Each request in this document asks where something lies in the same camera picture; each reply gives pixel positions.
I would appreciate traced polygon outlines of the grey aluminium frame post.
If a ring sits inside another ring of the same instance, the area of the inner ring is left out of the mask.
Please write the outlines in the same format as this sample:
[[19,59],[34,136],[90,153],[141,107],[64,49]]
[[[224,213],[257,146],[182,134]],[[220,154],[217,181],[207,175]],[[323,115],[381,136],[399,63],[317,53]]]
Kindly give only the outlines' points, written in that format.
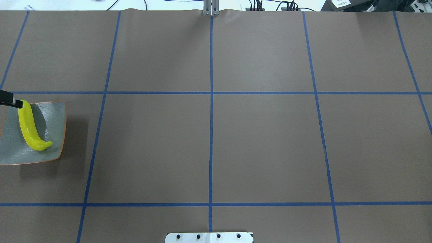
[[219,0],[203,0],[203,15],[215,17],[219,15]]

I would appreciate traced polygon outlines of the white metal base plate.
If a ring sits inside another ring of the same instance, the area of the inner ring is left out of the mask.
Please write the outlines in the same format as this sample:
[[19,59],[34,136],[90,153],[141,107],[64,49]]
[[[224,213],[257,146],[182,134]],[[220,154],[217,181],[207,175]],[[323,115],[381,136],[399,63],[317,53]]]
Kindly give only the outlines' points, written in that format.
[[165,243],[253,243],[250,232],[169,233]]

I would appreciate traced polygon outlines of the square grey-blue plate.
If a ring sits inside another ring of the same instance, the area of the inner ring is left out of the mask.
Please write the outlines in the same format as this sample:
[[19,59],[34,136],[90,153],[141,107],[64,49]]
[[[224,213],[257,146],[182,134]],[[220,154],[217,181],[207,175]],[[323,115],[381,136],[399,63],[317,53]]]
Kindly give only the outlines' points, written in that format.
[[28,103],[3,112],[0,163],[24,165],[56,160],[61,156],[66,134],[65,101]]

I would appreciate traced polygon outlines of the greenish yellow banana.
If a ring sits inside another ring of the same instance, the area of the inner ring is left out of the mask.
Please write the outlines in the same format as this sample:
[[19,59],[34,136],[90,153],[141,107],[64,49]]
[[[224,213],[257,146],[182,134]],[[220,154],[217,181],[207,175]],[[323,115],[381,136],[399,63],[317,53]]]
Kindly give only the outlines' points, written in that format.
[[52,146],[51,141],[44,141],[38,135],[31,105],[22,100],[23,108],[18,109],[20,130],[26,144],[35,151],[44,151]]

